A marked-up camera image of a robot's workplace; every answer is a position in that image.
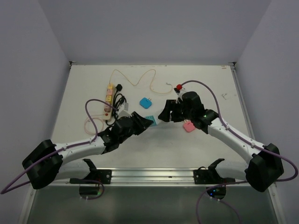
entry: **red cap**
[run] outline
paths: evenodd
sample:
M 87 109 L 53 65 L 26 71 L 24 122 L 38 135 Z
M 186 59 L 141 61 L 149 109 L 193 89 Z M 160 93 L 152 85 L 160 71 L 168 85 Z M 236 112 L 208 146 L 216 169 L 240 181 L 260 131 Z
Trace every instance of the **red cap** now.
M 178 84 L 177 85 L 177 90 L 181 90 L 183 87 L 182 87 L 182 85 L 181 84 Z

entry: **blue plug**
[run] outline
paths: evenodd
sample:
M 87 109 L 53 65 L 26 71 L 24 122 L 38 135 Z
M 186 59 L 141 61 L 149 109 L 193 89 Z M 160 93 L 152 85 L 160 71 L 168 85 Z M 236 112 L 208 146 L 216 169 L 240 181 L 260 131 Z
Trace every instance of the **blue plug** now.
M 140 100 L 139 104 L 143 108 L 148 109 L 152 105 L 152 102 L 144 97 L 142 100 Z

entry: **pink object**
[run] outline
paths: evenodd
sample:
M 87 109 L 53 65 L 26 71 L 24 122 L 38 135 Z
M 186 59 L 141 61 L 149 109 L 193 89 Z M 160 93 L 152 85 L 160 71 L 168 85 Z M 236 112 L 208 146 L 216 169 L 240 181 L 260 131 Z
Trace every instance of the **pink object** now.
M 189 133 L 193 130 L 195 130 L 195 127 L 191 121 L 187 121 L 183 124 L 183 128 Z
M 112 96 L 112 94 L 113 94 L 113 90 L 112 89 L 107 89 L 107 95 Z

